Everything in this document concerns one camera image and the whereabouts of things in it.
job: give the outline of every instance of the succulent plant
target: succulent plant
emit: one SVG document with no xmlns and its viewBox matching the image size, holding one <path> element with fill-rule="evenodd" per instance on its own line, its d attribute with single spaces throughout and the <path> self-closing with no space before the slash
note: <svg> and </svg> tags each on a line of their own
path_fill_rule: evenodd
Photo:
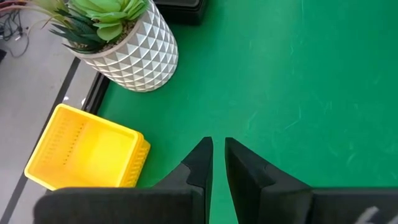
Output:
<svg viewBox="0 0 398 224">
<path fill-rule="evenodd" d="M 71 13 L 63 9 L 55 11 L 67 18 L 68 27 L 52 24 L 61 32 L 54 29 L 50 29 L 50 32 L 67 39 L 73 45 L 64 44 L 69 49 L 81 54 L 97 53 L 104 47 L 106 41 L 98 37 L 96 33 L 98 28 L 93 26 L 94 22 L 76 10 L 69 9 L 69 11 Z"/>
<path fill-rule="evenodd" d="M 95 20 L 97 35 L 110 41 L 122 34 L 124 22 L 134 21 L 145 10 L 147 0 L 71 0 L 72 5 Z"/>
<path fill-rule="evenodd" d="M 38 7 L 11 5 L 32 3 Z M 145 10 L 147 0 L 8 0 L 0 3 L 0 12 L 30 9 L 48 15 L 56 29 L 50 32 L 67 39 L 64 44 L 81 54 L 97 53 L 123 32 L 123 25 L 137 19 Z"/>
</svg>

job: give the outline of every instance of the white geometric pot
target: white geometric pot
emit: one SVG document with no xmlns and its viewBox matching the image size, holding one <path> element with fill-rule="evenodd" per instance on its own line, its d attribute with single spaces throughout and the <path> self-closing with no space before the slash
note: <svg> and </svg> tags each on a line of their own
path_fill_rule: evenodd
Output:
<svg viewBox="0 0 398 224">
<path fill-rule="evenodd" d="M 129 90 L 146 92 L 161 87 L 177 67 L 178 49 L 156 5 L 148 2 L 148 9 L 120 44 L 97 54 L 71 52 Z"/>
</svg>

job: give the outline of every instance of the gray floor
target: gray floor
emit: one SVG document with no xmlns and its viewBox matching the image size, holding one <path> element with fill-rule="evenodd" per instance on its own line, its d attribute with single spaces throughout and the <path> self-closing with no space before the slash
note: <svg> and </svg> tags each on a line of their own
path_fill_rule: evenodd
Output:
<svg viewBox="0 0 398 224">
<path fill-rule="evenodd" d="M 45 18 L 22 11 L 22 25 Z M 10 54 L 0 63 L 0 214 L 17 185 L 74 56 L 61 39 L 36 26 L 27 52 Z M 19 54 L 26 39 L 0 40 L 0 49 Z M 96 72 L 82 62 L 67 91 L 65 103 L 81 107 Z M 9 223 L 32 223 L 32 207 L 45 189 L 28 180 Z"/>
</svg>

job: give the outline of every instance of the green tabletop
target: green tabletop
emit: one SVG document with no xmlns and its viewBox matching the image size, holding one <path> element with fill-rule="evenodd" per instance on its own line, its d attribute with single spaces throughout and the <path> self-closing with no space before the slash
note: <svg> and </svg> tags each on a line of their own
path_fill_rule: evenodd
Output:
<svg viewBox="0 0 398 224">
<path fill-rule="evenodd" d="M 209 0 L 171 25 L 180 58 L 150 93 L 110 84 L 99 115 L 152 144 L 138 187 L 214 141 L 212 223 L 236 223 L 224 138 L 317 187 L 398 186 L 398 1 Z"/>
</svg>

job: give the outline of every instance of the yellow basket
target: yellow basket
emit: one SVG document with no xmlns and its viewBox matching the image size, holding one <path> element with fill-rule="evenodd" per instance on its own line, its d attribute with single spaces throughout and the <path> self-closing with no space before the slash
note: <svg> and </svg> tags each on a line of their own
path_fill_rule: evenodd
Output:
<svg viewBox="0 0 398 224">
<path fill-rule="evenodd" d="M 134 187 L 150 144 L 141 133 L 60 104 L 25 168 L 50 190 Z"/>
</svg>

